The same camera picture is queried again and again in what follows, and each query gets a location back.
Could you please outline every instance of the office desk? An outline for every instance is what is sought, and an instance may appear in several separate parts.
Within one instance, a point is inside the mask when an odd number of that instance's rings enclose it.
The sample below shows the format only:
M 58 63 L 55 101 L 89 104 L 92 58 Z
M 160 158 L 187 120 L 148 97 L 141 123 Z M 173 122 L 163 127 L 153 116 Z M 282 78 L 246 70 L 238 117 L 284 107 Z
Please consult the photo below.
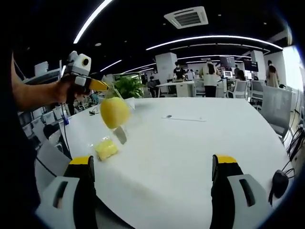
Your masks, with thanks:
M 136 99 L 135 113 L 142 122 L 104 162 L 92 146 L 106 136 L 118 141 L 100 114 L 72 116 L 66 133 L 72 157 L 94 155 L 98 198 L 136 229 L 209 228 L 213 154 L 233 156 L 265 188 L 266 200 L 275 171 L 288 161 L 274 130 L 246 100 Z
M 169 83 L 157 85 L 157 87 L 159 87 L 159 97 L 161 93 L 161 87 L 167 87 L 167 86 L 176 86 L 177 97 L 192 97 L 193 84 L 194 81 L 184 81 L 184 82 L 169 82 Z

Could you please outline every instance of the white pillar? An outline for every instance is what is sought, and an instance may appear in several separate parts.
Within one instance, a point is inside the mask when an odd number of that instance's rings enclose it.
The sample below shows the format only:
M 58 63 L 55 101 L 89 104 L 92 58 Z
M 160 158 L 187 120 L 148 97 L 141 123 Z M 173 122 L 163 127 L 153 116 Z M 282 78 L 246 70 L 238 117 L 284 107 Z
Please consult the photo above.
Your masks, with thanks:
M 257 62 L 258 72 L 255 73 L 259 80 L 266 79 L 266 67 L 265 67 L 265 60 L 264 54 L 261 51 L 253 50 L 251 52 L 252 61 Z
M 164 53 L 156 56 L 158 78 L 160 83 L 167 83 L 168 79 L 173 78 L 173 70 L 176 67 L 177 55 L 174 53 Z M 167 92 L 166 87 L 161 87 L 161 92 Z

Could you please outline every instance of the potted plant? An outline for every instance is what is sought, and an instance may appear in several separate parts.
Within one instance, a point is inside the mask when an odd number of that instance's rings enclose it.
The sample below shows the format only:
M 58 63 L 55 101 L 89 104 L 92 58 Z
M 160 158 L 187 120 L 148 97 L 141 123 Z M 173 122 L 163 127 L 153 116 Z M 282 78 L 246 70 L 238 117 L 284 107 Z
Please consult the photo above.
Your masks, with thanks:
M 123 76 L 114 83 L 114 87 L 119 91 L 122 98 L 125 100 L 128 100 L 130 98 L 143 97 L 143 91 L 142 91 L 143 85 L 141 84 L 138 77 L 131 78 L 131 77 Z

